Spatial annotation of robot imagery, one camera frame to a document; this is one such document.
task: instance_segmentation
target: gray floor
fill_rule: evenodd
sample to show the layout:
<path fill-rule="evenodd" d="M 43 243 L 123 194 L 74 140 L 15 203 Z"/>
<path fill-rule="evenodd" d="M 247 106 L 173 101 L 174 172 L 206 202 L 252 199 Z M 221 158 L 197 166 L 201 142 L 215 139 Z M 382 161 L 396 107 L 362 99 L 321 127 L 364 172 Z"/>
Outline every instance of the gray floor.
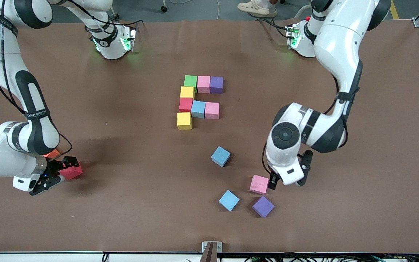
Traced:
<path fill-rule="evenodd" d="M 167 2 L 168 12 L 162 13 L 162 0 L 114 0 L 113 7 L 122 20 L 135 21 L 143 19 L 145 22 L 175 22 L 180 20 L 214 20 L 218 16 L 216 0 L 193 0 L 185 4 L 176 5 Z M 241 0 L 219 0 L 219 19 L 225 20 L 254 20 L 253 17 L 237 9 Z M 308 4 L 309 0 L 286 0 L 285 4 L 278 4 L 276 20 L 292 18 L 296 12 Z M 411 19 L 419 13 L 419 0 L 394 0 L 400 19 Z M 56 23 L 80 22 L 63 7 L 53 7 Z"/>

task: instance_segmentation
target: robot elbow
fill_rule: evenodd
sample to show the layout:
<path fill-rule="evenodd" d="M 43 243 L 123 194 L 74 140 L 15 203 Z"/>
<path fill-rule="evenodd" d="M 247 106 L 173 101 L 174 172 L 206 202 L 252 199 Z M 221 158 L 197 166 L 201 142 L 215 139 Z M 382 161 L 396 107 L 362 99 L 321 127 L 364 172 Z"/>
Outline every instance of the robot elbow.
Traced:
<path fill-rule="evenodd" d="M 320 153 L 329 153 L 336 151 L 344 141 L 344 121 L 339 118 L 311 148 Z"/>

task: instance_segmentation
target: shoe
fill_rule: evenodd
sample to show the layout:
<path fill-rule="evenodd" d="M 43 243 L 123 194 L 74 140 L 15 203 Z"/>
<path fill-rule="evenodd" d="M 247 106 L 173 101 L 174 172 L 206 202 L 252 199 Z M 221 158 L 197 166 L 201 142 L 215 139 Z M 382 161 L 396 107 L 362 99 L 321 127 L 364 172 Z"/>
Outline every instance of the shoe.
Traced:
<path fill-rule="evenodd" d="M 257 13 L 250 13 L 253 17 L 264 17 L 264 18 L 275 18 L 278 15 L 278 10 L 275 8 L 274 12 L 269 13 L 268 15 L 258 15 Z"/>
<path fill-rule="evenodd" d="M 237 8 L 246 13 L 251 13 L 255 15 L 269 15 L 269 8 L 259 7 L 255 0 L 251 0 L 248 3 L 240 3 L 237 5 Z"/>

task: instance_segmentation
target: person's foot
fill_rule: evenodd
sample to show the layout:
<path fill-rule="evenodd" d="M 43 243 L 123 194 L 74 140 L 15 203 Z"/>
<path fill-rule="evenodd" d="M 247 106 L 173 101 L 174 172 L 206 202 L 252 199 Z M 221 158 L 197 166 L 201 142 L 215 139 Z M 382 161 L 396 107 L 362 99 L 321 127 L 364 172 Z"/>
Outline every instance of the person's foot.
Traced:
<path fill-rule="evenodd" d="M 269 15 L 269 6 L 266 4 L 266 7 L 262 7 L 259 3 L 262 3 L 264 0 L 251 0 L 248 3 L 240 3 L 237 5 L 237 8 L 251 15 Z"/>
<path fill-rule="evenodd" d="M 278 10 L 274 8 L 274 10 L 270 10 L 270 13 L 267 15 L 258 15 L 257 13 L 250 13 L 253 17 L 263 17 L 263 18 L 274 18 L 278 15 Z"/>

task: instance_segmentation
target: table surface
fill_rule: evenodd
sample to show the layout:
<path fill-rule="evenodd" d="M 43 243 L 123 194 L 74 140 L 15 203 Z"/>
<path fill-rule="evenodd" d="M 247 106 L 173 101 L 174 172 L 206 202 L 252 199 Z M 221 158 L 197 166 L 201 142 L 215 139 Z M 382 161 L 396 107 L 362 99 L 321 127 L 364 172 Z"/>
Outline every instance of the table surface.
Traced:
<path fill-rule="evenodd" d="M 385 21 L 366 34 L 349 141 L 313 156 L 307 185 L 279 185 L 267 218 L 251 206 L 271 121 L 297 102 L 326 110 L 334 81 L 315 59 L 248 21 L 140 26 L 136 53 L 107 61 L 81 24 L 19 35 L 53 121 L 84 174 L 37 197 L 0 178 L 0 251 L 419 252 L 419 29 Z M 221 119 L 176 128 L 184 75 L 225 78 Z M 0 124 L 24 121 L 0 94 Z M 211 162 L 222 146 L 228 166 Z M 67 149 L 63 142 L 61 150 Z M 218 204 L 226 190 L 234 211 Z"/>

